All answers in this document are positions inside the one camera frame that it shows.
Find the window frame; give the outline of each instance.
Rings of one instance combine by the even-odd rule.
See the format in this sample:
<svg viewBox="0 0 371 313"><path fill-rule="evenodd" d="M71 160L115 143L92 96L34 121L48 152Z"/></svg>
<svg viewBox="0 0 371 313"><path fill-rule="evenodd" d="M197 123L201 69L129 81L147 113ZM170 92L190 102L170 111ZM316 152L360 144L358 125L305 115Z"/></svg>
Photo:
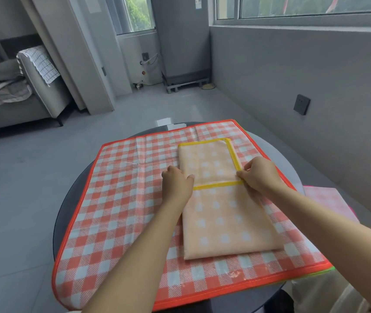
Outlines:
<svg viewBox="0 0 371 313"><path fill-rule="evenodd" d="M217 0L214 3L214 25L245 26L314 26L314 27L371 27L371 11L281 17L241 18L242 0L235 0L234 18L218 19Z"/></svg>

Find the round table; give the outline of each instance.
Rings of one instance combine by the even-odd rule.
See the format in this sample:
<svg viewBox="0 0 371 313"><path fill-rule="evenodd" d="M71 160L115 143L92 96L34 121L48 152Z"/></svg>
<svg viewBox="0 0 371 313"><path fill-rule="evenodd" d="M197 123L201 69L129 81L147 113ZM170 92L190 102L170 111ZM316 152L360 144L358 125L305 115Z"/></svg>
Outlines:
<svg viewBox="0 0 371 313"><path fill-rule="evenodd" d="M187 126L201 124L204 122L185 122ZM132 137L143 136L152 133L168 131L168 127L158 126L146 131L140 132ZM252 139L262 148L266 155L277 165L282 173L290 180L297 191L304 194L304 189L300 178L288 162L288 160L272 145L263 140L261 137L248 132ZM72 215L77 207L77 204L81 198L84 186L87 182L88 174L93 166L93 162L89 164L87 168L78 176L74 184L68 191L65 199L58 212L57 220L55 221L55 227L53 229L53 257L54 259L58 255L59 248L64 239L65 231L67 230L68 224L71 221ZM222 295L211 299L211 306L213 313L221 312L239 312L239 313L252 313L261 308L266 301L268 301L279 289L282 287L282 283L273 285L266 285L263 287L246 289L243 291Z"/></svg>

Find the right hand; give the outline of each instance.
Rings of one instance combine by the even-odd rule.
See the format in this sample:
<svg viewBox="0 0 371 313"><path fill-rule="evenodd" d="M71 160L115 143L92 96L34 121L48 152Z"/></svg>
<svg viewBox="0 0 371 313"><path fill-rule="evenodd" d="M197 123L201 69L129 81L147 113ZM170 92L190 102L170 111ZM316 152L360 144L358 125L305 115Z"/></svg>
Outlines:
<svg viewBox="0 0 371 313"><path fill-rule="evenodd" d="M275 164L264 157L254 157L244 166L243 170L237 171L236 175L243 179L252 189L262 194L285 185L278 175Z"/></svg>

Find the wall socket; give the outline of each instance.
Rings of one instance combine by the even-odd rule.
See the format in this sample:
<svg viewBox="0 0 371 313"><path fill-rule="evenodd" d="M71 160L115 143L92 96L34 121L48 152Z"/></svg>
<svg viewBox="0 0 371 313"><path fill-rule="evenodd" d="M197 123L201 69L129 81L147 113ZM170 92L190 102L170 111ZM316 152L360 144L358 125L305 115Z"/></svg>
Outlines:
<svg viewBox="0 0 371 313"><path fill-rule="evenodd" d="M304 95L299 94L296 98L296 103L294 104L294 109L296 112L301 115L306 115L307 109L310 104L310 99Z"/></svg>
<svg viewBox="0 0 371 313"><path fill-rule="evenodd" d="M143 53L142 53L142 60L143 60L143 61L147 61L147 60L149 60L149 54L148 54L147 52L143 52Z"/></svg>

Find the gray refrigerator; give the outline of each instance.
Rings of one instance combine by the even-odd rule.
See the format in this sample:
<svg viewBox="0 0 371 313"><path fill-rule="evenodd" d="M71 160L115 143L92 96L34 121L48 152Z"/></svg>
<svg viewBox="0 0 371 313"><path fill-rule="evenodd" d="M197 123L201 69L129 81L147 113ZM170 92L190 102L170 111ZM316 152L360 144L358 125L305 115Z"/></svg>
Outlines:
<svg viewBox="0 0 371 313"><path fill-rule="evenodd" d="M166 85L210 78L207 0L151 0Z"/></svg>

